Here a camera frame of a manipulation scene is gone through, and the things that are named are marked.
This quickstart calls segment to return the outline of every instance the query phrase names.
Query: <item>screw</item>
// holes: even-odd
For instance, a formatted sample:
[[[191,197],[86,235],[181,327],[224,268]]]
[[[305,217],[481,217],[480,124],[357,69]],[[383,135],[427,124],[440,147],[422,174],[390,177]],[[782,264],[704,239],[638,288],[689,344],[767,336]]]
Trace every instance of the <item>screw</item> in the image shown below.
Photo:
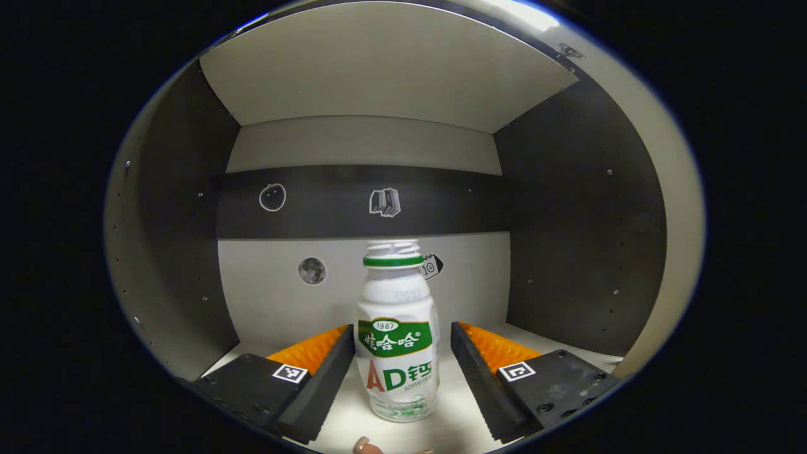
[[[271,413],[271,411],[269,411],[269,407],[261,405],[261,404],[258,404],[258,403],[253,404],[253,408],[255,410],[257,410],[257,411],[260,411],[263,414],[270,414]]]

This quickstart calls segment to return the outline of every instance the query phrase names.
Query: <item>white floor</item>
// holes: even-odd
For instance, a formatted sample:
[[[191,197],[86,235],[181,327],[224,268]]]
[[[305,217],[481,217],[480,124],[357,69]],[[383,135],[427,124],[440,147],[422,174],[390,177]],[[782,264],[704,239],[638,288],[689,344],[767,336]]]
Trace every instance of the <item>white floor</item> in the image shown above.
[[[491,331],[541,353],[560,348],[568,350],[606,372],[613,371],[622,360],[618,356],[570,347],[506,323]],[[287,346],[240,343],[205,375],[244,353],[268,356],[284,347]],[[439,354],[439,403],[434,414],[410,423],[388,422],[375,416],[367,404],[367,395],[354,360],[317,440],[310,442],[307,448],[328,454],[348,454],[353,443],[362,436],[368,437],[372,444],[387,454],[410,454],[425,448],[434,448],[437,454],[481,454],[504,446],[491,437],[448,339],[441,340]]]

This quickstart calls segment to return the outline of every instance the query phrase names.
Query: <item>bottle cap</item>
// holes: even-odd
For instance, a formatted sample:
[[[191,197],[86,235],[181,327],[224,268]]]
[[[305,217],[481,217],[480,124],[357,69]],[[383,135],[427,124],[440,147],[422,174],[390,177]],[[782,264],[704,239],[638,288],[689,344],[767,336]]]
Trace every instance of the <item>bottle cap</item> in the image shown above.
[[[423,263],[417,240],[372,240],[367,242],[364,265],[370,268],[411,268]]]

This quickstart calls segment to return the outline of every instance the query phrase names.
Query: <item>white bottle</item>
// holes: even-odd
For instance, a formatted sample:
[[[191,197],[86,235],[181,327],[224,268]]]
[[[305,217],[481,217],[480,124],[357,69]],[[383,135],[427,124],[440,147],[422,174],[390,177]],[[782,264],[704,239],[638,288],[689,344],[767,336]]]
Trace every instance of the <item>white bottle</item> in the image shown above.
[[[417,240],[371,241],[364,258],[356,359],[370,408],[394,422],[425,418],[437,405],[440,330],[422,263]]]

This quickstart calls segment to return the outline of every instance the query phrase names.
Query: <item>black side wall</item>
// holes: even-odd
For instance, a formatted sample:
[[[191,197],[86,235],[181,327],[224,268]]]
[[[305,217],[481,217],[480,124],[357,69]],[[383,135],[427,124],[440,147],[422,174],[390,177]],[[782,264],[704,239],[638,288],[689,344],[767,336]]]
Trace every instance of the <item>black side wall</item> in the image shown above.
[[[110,175],[104,242],[121,306],[144,344],[188,380],[238,343],[215,226],[239,128],[194,61],[138,115]]]
[[[516,188],[508,323],[624,356],[659,292],[664,203],[624,112],[575,75],[580,82],[494,134]]]

